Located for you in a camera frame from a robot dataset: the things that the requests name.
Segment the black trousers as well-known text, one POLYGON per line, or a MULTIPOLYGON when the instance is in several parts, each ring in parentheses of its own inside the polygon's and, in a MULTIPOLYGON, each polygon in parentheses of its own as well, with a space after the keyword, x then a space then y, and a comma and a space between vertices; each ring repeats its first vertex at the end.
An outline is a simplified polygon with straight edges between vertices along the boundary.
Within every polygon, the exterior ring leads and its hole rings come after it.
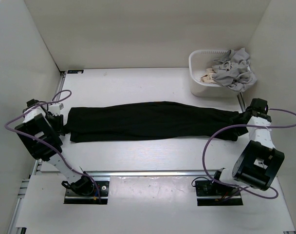
POLYGON ((169 101, 73 107, 64 129, 75 143, 210 137, 238 115, 169 101))

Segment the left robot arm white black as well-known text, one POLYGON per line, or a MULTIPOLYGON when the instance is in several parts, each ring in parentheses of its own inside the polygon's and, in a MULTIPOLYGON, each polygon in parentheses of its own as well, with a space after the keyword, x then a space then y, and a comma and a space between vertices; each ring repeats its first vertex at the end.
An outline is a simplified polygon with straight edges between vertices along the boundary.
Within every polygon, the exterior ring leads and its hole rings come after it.
POLYGON ((29 100, 23 110, 23 122, 15 127, 15 132, 34 159, 51 164, 65 176, 63 187, 77 195, 92 195, 95 185, 87 173, 71 165, 61 154, 63 143, 60 136, 65 135, 62 108, 62 103, 29 100))

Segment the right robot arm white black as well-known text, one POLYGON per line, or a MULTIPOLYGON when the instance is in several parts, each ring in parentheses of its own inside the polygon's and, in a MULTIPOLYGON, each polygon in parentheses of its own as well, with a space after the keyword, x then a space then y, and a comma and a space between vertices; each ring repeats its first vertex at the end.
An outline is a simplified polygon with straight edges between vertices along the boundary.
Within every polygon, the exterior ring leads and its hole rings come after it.
POLYGON ((266 191, 270 188, 284 159, 272 143, 271 117, 267 101, 254 98, 242 113, 204 108, 205 118, 210 121, 210 139, 237 139, 249 134, 249 143, 236 161, 231 172, 222 168, 214 176, 200 181, 204 195, 222 195, 228 189, 237 194, 241 184, 266 191))

